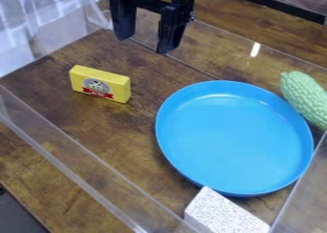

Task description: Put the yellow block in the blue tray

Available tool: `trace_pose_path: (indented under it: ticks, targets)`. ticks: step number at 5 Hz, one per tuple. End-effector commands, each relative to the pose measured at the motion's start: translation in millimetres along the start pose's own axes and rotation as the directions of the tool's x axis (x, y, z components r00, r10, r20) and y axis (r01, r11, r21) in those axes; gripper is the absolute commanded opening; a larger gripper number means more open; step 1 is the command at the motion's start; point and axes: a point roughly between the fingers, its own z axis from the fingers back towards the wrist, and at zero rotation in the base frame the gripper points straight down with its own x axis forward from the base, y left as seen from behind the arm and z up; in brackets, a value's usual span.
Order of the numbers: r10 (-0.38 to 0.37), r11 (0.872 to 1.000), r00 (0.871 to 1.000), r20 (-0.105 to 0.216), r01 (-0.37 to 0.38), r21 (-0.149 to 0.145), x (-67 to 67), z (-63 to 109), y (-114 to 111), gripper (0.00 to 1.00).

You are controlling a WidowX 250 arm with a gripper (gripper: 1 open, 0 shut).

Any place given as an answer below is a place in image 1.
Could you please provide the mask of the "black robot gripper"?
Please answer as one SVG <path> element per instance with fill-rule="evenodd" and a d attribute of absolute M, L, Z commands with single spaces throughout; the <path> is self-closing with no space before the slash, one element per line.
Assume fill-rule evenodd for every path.
<path fill-rule="evenodd" d="M 179 45 L 189 22 L 195 20 L 195 0 L 109 0 L 114 33 L 125 40 L 136 33 L 137 9 L 160 13 L 156 51 L 166 54 Z"/>

